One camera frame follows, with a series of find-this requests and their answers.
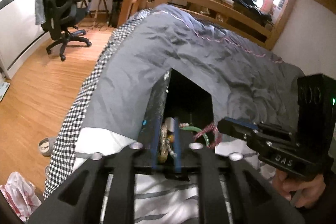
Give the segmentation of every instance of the checkered bedspread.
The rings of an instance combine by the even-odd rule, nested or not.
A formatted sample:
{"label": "checkered bedspread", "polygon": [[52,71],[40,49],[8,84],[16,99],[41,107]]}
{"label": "checkered bedspread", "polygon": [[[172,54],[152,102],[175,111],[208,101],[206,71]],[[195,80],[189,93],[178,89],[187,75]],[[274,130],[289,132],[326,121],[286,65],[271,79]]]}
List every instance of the checkered bedspread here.
{"label": "checkered bedspread", "polygon": [[101,72],[123,40],[149,15],[149,10],[142,10],[125,24],[115,30],[102,50],[92,73],[83,82],[77,98],[66,115],[57,136],[50,160],[50,170],[45,181],[43,196],[47,198],[68,176],[71,175],[75,162],[75,143],[86,108],[97,87]]}

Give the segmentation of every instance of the gray blanket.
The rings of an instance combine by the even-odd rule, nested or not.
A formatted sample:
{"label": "gray blanket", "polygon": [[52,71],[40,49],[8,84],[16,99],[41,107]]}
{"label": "gray blanket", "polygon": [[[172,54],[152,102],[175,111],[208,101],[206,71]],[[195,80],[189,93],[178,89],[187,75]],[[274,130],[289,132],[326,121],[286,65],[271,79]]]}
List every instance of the gray blanket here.
{"label": "gray blanket", "polygon": [[151,88],[171,67],[212,95],[215,122],[229,116],[296,130],[298,67],[169,5],[156,7],[108,61],[82,128],[136,140]]}

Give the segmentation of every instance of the red and white plastic bag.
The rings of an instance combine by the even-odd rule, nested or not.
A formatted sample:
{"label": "red and white plastic bag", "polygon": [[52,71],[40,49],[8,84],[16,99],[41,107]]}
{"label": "red and white plastic bag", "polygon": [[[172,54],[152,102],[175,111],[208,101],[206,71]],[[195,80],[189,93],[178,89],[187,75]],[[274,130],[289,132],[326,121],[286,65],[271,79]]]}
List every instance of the red and white plastic bag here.
{"label": "red and white plastic bag", "polygon": [[34,184],[27,182],[19,172],[11,173],[7,183],[0,185],[0,190],[22,221],[28,220],[41,205],[41,201],[35,194]]}

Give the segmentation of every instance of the chair base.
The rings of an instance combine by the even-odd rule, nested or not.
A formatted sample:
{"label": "chair base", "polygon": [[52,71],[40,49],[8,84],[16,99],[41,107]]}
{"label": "chair base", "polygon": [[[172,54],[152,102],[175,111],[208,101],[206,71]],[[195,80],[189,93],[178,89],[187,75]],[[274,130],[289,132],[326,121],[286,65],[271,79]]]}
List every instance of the chair base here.
{"label": "chair base", "polygon": [[46,47],[47,54],[51,54],[51,48],[55,47],[56,45],[62,44],[61,49],[59,51],[59,56],[61,60],[64,61],[66,59],[64,55],[64,51],[65,51],[67,44],[70,41],[79,41],[79,42],[86,43],[87,47],[90,47],[92,45],[89,39],[85,37],[79,37],[79,35],[86,35],[86,30],[78,30],[73,33],[66,30],[64,32],[64,36],[61,39],[54,41],[48,47]]}

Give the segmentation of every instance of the office chair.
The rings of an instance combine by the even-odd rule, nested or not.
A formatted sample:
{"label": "office chair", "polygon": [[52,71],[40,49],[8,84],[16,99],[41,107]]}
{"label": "office chair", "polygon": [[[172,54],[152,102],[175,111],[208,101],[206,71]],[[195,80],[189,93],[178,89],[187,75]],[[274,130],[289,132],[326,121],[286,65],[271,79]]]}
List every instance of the office chair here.
{"label": "office chair", "polygon": [[[86,35],[86,31],[78,30],[78,27],[75,27],[90,12],[92,0],[88,0],[87,7],[77,8],[77,2],[80,1],[82,0],[43,0],[46,22],[42,24],[42,28],[44,31],[48,31],[54,40],[46,48],[47,54],[51,54],[52,47],[62,44],[59,52],[62,61],[66,59],[64,51],[70,41],[86,43],[87,47],[92,45],[89,39],[79,37],[79,35]],[[73,27],[77,31],[71,33],[68,31],[68,27]]]}

